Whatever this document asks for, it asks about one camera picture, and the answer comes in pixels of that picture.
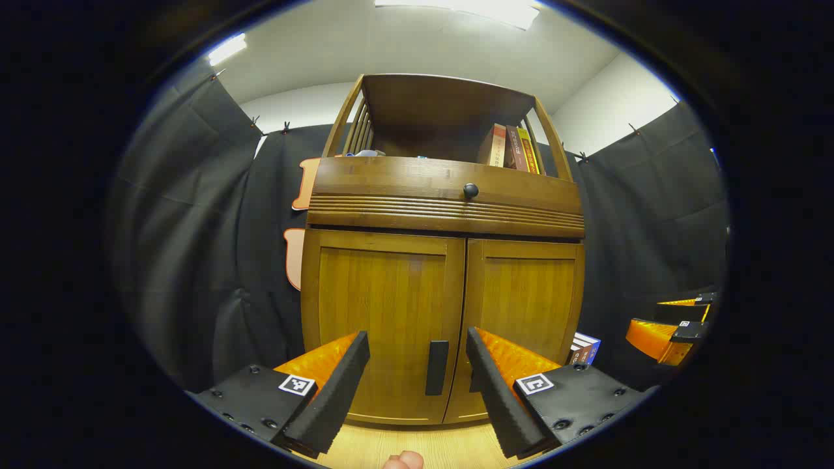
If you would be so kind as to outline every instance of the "ceiling light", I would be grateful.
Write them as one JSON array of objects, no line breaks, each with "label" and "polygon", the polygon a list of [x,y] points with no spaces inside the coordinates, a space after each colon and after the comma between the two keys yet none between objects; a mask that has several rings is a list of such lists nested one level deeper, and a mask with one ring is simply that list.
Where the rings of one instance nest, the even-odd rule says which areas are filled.
[{"label": "ceiling light", "polygon": [[246,41],[244,41],[244,39],[246,39],[246,34],[240,33],[217,46],[213,51],[208,53],[208,63],[213,67],[214,65],[217,65],[218,63],[221,63],[231,57],[235,53],[246,49]]},{"label": "ceiling light", "polygon": [[526,30],[539,10],[529,0],[374,0],[377,7],[434,7],[473,13]]}]

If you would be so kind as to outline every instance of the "wooden cabinet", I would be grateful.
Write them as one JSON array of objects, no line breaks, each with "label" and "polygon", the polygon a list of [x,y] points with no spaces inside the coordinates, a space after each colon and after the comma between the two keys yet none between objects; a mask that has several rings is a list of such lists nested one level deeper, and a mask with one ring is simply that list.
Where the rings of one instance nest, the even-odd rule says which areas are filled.
[{"label": "wooden cabinet", "polygon": [[444,423],[487,417],[470,389],[465,331],[472,325],[564,364],[582,302],[583,245],[469,240],[466,295],[455,383]]},{"label": "wooden cabinet", "polygon": [[[370,360],[348,418],[443,421],[463,305],[465,240],[308,229],[302,266],[304,346],[367,330]],[[426,395],[432,340],[447,340],[442,391]]]},{"label": "wooden cabinet", "polygon": [[[330,158],[360,93],[341,153],[387,156]],[[503,124],[528,130],[542,167],[530,113],[556,174],[476,163],[487,131]],[[477,190],[464,192],[468,184]],[[470,389],[466,328],[564,363],[582,301],[584,237],[579,189],[535,96],[449,77],[359,76],[330,130],[309,201],[304,345],[368,331],[371,357],[350,420],[485,419]]]},{"label": "wooden cabinet", "polygon": [[[466,328],[563,363],[579,318],[582,245],[309,229],[303,259],[305,347],[368,331],[371,358],[351,420],[484,419],[480,394],[470,392]],[[448,353],[439,394],[427,396],[432,340],[446,341]]]}]

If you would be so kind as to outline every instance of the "black knob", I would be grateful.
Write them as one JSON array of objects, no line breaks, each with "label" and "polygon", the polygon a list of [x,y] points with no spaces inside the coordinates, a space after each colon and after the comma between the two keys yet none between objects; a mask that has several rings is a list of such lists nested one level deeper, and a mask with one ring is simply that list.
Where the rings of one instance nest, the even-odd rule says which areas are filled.
[{"label": "black knob", "polygon": [[464,196],[466,196],[467,199],[472,199],[476,195],[478,195],[478,186],[472,183],[468,183],[464,186]]}]

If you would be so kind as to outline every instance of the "black curtain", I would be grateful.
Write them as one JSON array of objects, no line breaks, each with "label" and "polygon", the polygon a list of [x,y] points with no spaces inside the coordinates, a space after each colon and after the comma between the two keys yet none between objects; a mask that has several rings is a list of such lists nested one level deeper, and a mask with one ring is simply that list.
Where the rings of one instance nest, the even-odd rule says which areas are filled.
[{"label": "black curtain", "polygon": [[602,340],[595,366],[645,389],[674,369],[628,343],[629,322],[651,320],[657,301],[720,288],[729,214],[715,156],[688,106],[638,131],[587,164],[568,154],[568,164],[585,212],[579,331]]},{"label": "black curtain", "polygon": [[[251,294],[259,324],[283,331],[269,344],[274,353],[295,358],[304,353],[301,332],[301,293],[287,280],[284,231],[304,228],[307,211],[292,209],[304,171],[299,163],[319,158],[332,125],[315,125],[273,132],[252,163],[240,208],[238,266]],[[346,133],[339,146],[344,145]],[[239,362],[233,356],[226,360]]]},{"label": "black curtain", "polygon": [[191,391],[247,362],[287,358],[286,332],[250,307],[235,257],[261,133],[212,73],[199,64],[159,92],[118,168],[106,222],[128,318]]}]

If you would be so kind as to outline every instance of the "book spine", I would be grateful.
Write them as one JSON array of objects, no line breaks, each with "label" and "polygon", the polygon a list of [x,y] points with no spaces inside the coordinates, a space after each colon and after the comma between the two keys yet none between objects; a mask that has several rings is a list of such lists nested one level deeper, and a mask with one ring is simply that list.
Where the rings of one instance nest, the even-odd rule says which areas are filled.
[{"label": "book spine", "polygon": [[594,362],[594,357],[596,356],[596,351],[600,349],[600,341],[594,342],[594,345],[591,346],[590,349],[590,356],[588,357],[588,365]]},{"label": "book spine", "polygon": [[590,355],[590,350],[593,349],[593,345],[586,345],[579,350],[581,356],[579,357],[579,361],[584,361],[585,363],[588,362],[588,356]]},{"label": "book spine", "polygon": [[510,167],[521,171],[527,171],[524,150],[521,147],[521,137],[518,129],[512,125],[507,126],[507,146],[510,147]]},{"label": "book spine", "polygon": [[507,131],[503,125],[492,126],[492,149],[490,149],[490,166],[504,166],[504,149]]},{"label": "book spine", "polygon": [[533,153],[533,144],[530,142],[530,135],[526,129],[522,128],[518,128],[518,133],[519,138],[521,138],[521,147],[524,149],[528,170],[533,174],[541,174],[539,164],[535,160],[535,153]]}]

